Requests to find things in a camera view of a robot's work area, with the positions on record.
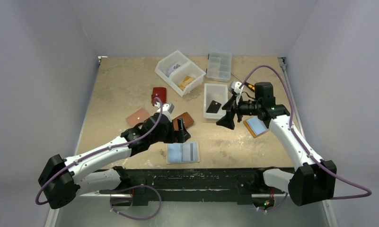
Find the black and yellow tool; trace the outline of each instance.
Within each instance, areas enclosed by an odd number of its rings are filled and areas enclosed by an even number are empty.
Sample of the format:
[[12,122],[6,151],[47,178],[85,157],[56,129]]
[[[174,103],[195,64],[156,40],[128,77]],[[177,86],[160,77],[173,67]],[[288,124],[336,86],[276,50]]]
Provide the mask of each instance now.
[[[241,80],[240,78],[238,78],[237,76],[235,76],[234,74],[231,73],[231,75],[235,78],[237,78],[239,81],[243,82],[243,80]],[[248,82],[245,82],[245,86],[247,86],[249,89],[251,89],[251,91],[255,92],[255,86],[253,86],[252,84],[248,83]]]

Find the wall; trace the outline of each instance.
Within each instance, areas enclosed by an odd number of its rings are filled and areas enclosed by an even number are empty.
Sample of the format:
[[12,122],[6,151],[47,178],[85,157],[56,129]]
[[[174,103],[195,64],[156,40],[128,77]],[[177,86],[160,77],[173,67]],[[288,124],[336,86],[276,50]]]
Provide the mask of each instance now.
[[97,56],[67,0],[0,0],[0,226],[43,226],[37,179],[72,155]]
[[[379,226],[379,0],[319,0],[288,55],[308,141],[368,198],[334,201],[341,226]],[[335,195],[361,193],[337,181]]]
[[317,0],[71,0],[98,55],[285,56]]

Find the floor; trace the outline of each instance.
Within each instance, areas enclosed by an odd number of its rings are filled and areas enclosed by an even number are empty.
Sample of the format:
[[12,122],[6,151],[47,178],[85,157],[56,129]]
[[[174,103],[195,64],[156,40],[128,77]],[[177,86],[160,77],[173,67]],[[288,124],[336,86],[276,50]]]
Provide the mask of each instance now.
[[[153,144],[149,150],[128,159],[108,165],[126,168],[225,168],[225,167],[291,167],[292,162],[278,139],[269,131],[253,138],[244,124],[236,123],[235,130],[215,124],[216,120],[203,118],[203,88],[199,85],[190,94],[180,97],[165,83],[154,69],[162,57],[103,58],[93,94],[89,103],[78,154],[109,142],[130,128],[125,118],[140,108],[151,115],[157,110],[150,103],[153,87],[167,88],[167,101],[175,106],[172,117],[189,112],[195,125],[188,129],[189,141],[199,143],[200,162],[190,164],[167,164],[167,145]],[[189,57],[204,71],[207,57]],[[281,72],[277,57],[235,56],[231,72],[239,78],[256,66],[267,64]],[[289,108],[284,89],[269,69],[257,70],[248,82],[268,81],[273,84],[277,104]],[[203,83],[229,84],[208,80]]]

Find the pink square leather piece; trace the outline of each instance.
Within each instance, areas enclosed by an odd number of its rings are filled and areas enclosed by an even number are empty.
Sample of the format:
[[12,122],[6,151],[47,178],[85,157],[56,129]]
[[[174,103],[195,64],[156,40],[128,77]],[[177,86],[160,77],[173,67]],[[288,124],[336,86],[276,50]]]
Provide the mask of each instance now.
[[136,111],[132,115],[126,118],[126,121],[128,124],[133,127],[139,123],[144,122],[146,119],[150,117],[150,114],[143,108],[140,110]]

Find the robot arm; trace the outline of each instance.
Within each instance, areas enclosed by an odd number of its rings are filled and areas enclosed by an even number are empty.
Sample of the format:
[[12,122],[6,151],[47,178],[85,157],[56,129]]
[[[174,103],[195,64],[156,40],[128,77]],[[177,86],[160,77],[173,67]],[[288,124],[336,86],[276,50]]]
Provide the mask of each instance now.
[[[254,100],[243,101],[241,83],[233,82],[231,92],[233,96],[222,107],[226,115],[216,122],[217,125],[234,129],[234,116],[241,122],[243,115],[256,115],[266,127],[278,138],[294,164],[295,174],[281,171],[278,168],[266,168],[259,173],[259,187],[275,187],[290,194],[292,201],[298,206],[316,201],[327,200],[333,197],[335,178],[320,169],[310,158],[316,160],[336,173],[337,169],[332,161],[323,158],[306,142],[294,124],[290,125],[290,113],[284,105],[276,105],[273,95],[273,86],[268,82],[255,84]],[[291,132],[295,133],[306,145],[310,154],[307,154]]]
[[[59,174],[43,190],[50,207],[57,209],[71,202],[77,195],[98,190],[113,190],[121,184],[129,183],[129,176],[120,166],[106,171],[96,171],[112,162],[146,151],[151,144],[156,142],[183,143],[191,138],[180,118],[178,119],[178,130],[174,130],[171,120],[174,106],[171,103],[157,107],[159,107],[157,113],[145,120],[144,123],[127,129],[114,140],[98,148],[64,159],[60,155],[51,157],[38,180],[43,187],[50,178]],[[160,118],[159,123],[150,132],[158,118]],[[59,173],[67,166],[69,167],[66,171]]]

